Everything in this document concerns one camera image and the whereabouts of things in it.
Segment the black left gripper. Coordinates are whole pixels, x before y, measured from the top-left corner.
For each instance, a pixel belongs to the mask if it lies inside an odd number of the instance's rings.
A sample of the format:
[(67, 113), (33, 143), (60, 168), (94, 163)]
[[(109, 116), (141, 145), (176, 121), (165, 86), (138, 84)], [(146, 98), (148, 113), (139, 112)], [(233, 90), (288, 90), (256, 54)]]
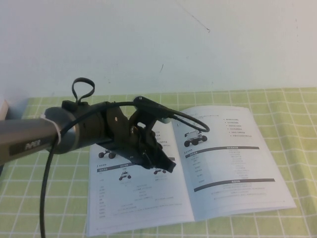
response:
[(148, 123), (141, 127), (133, 123), (114, 123), (96, 144), (145, 169), (163, 169), (172, 173), (176, 163), (158, 143), (154, 125)]

